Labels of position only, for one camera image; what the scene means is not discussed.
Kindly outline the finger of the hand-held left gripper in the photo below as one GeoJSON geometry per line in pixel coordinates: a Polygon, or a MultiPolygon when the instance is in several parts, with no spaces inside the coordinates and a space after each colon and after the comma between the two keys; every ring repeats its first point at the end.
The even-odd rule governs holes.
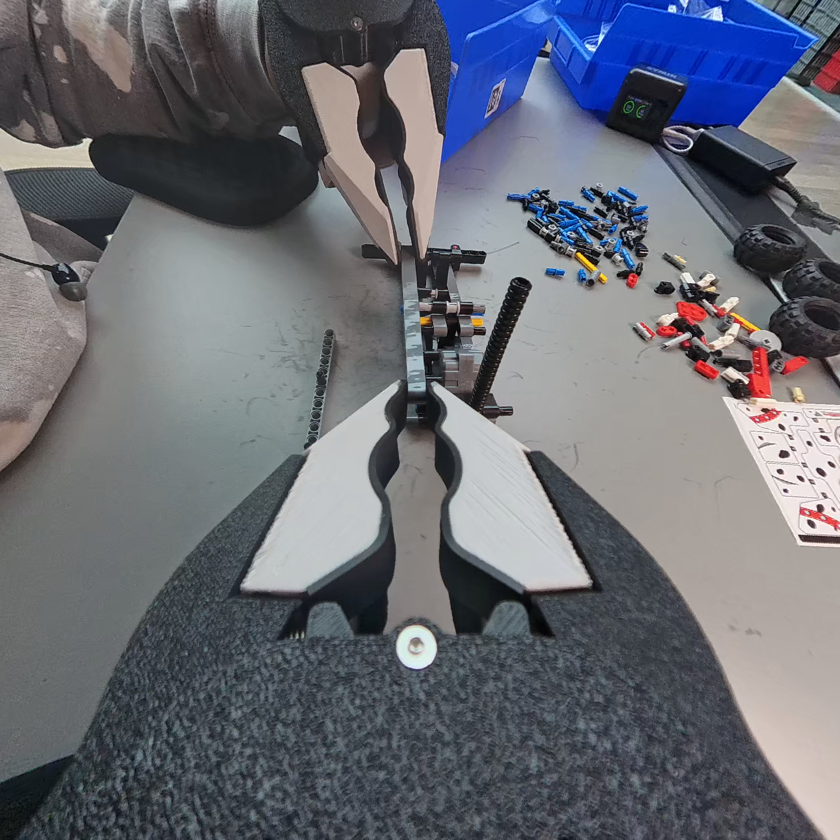
{"type": "Polygon", "coordinates": [[[357,80],[327,63],[301,71],[326,150],[322,173],[339,190],[373,243],[392,265],[400,259],[392,213],[377,186],[377,167],[359,128],[361,96],[357,80]]]}
{"type": "Polygon", "coordinates": [[[444,135],[438,130],[424,49],[398,51],[384,71],[386,111],[395,123],[392,148],[417,260],[426,260],[434,225],[444,135]]]}

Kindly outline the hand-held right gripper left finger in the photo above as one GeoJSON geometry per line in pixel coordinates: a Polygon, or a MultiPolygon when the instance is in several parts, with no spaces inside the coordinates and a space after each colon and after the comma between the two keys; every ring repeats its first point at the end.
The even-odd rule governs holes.
{"type": "Polygon", "coordinates": [[[303,456],[239,584],[247,596],[338,604],[362,634],[387,624],[396,564],[386,488],[400,465],[405,382],[377,396],[303,456]]]}

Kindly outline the long grey beam with pins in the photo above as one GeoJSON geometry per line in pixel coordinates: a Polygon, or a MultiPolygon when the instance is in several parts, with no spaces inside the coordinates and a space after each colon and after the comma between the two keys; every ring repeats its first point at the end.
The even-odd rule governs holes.
{"type": "MultiPolygon", "coordinates": [[[[335,332],[333,329],[326,329],[322,336],[322,345],[318,357],[318,365],[316,372],[321,366],[327,366],[331,369],[334,346],[335,332]]],[[[314,387],[313,397],[311,401],[311,410],[308,419],[308,429],[303,444],[304,451],[308,450],[311,446],[314,446],[321,437],[324,412],[327,402],[327,392],[328,387],[326,389],[326,392],[323,394],[320,392],[320,390],[316,390],[316,385],[314,387]]]]}

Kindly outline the toy truck chassis assembly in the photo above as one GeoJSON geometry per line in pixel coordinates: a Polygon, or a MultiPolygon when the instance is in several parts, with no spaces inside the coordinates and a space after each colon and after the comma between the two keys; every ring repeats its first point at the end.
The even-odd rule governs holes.
{"type": "Polygon", "coordinates": [[[495,422],[513,415],[513,407],[499,403],[491,389],[532,283],[523,277],[510,280],[482,351],[476,338],[487,334],[487,308],[461,296],[457,274],[464,266],[482,266],[486,259],[484,251],[458,245],[430,248],[426,260],[416,259],[417,284],[427,391],[440,385],[495,422]]]}

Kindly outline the long grey perforated beam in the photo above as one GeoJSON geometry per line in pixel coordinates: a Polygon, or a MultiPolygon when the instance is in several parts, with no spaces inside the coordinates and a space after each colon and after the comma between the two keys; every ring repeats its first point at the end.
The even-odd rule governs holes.
{"type": "Polygon", "coordinates": [[[402,315],[406,354],[407,409],[409,424],[422,426],[427,414],[427,378],[424,337],[417,284],[417,261],[411,246],[402,247],[402,315]]]}

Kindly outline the black desk mat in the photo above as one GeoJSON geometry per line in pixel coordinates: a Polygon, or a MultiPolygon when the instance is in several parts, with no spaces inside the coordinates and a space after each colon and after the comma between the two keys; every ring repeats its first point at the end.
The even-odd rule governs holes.
{"type": "Polygon", "coordinates": [[[819,227],[803,225],[787,193],[775,188],[755,196],[743,193],[705,166],[685,156],[673,154],[660,145],[654,148],[731,242],[745,228],[772,224],[805,237],[807,251],[804,260],[830,259],[839,262],[838,232],[828,234],[819,227]]]}

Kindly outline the blue bin with brick pieces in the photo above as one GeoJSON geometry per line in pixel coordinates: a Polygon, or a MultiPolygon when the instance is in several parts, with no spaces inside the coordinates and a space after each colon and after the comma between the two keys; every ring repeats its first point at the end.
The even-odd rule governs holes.
{"type": "Polygon", "coordinates": [[[442,161],[515,104],[554,16],[552,1],[438,1],[450,44],[442,161]]]}

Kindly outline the pile of blue black pins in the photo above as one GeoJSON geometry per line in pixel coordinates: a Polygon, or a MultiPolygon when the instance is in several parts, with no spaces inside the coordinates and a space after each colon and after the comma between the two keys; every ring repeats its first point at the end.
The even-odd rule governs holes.
{"type": "Polygon", "coordinates": [[[556,198],[551,190],[535,187],[510,192],[507,201],[528,216],[527,229],[554,252],[573,259],[587,259],[593,266],[608,260],[632,273],[644,268],[648,257],[648,205],[638,194],[620,186],[582,187],[575,199],[556,198]]]}

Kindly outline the clear plastic bags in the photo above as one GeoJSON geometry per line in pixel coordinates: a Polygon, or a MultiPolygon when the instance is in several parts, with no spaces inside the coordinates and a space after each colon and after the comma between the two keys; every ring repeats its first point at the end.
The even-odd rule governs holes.
{"type": "MultiPolygon", "coordinates": [[[[705,1],[675,1],[668,2],[666,10],[668,14],[677,15],[685,18],[706,19],[716,23],[722,23],[726,20],[724,14],[724,6],[720,3],[710,5],[705,1]]],[[[584,47],[591,53],[596,52],[596,49],[603,41],[613,26],[617,14],[604,18],[600,23],[600,28],[596,35],[589,35],[582,39],[584,47]]]]}

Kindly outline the black charger with green lights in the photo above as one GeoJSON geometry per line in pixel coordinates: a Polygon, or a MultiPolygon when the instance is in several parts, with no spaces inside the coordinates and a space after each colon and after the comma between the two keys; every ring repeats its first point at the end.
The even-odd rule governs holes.
{"type": "Polygon", "coordinates": [[[626,74],[605,126],[655,144],[685,96],[688,82],[687,76],[636,64],[626,74]]]}

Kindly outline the blue bin with plastic bags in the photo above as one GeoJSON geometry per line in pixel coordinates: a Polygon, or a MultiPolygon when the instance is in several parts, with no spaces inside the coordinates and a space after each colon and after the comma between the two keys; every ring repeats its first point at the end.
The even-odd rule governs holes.
{"type": "Polygon", "coordinates": [[[579,106],[607,114],[628,71],[646,64],[687,76],[674,118],[739,125],[817,37],[760,3],[724,6],[726,20],[668,14],[667,1],[563,1],[549,24],[549,58],[579,106]],[[596,52],[582,39],[617,14],[596,52]]]}

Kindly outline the white sticker sheet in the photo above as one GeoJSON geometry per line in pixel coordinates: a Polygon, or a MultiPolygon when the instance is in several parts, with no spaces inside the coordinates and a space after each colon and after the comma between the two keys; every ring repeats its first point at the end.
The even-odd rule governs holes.
{"type": "Polygon", "coordinates": [[[797,543],[837,547],[839,405],[722,401],[797,543]]]}

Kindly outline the black power adapter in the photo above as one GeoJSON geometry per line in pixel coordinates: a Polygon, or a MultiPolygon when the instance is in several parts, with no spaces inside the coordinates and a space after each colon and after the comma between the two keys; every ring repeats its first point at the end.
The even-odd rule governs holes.
{"type": "Polygon", "coordinates": [[[702,129],[687,156],[747,194],[784,179],[796,159],[732,125],[702,129]]]}

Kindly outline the storage rack with bins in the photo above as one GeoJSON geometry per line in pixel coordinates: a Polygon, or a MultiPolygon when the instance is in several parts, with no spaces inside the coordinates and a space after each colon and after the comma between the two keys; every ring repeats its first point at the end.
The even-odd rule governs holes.
{"type": "Polygon", "coordinates": [[[803,88],[814,87],[818,91],[838,95],[839,93],[839,34],[829,38],[802,66],[792,69],[787,77],[803,88]]]}

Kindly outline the black hoodie drawstring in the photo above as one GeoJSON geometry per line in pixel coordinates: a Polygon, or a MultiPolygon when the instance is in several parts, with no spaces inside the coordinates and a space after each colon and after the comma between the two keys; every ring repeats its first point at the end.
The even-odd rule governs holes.
{"type": "Polygon", "coordinates": [[[1,259],[47,272],[51,275],[64,299],[72,302],[82,302],[88,299],[87,282],[81,280],[78,273],[66,263],[42,264],[30,259],[14,257],[4,252],[1,253],[1,259]]]}

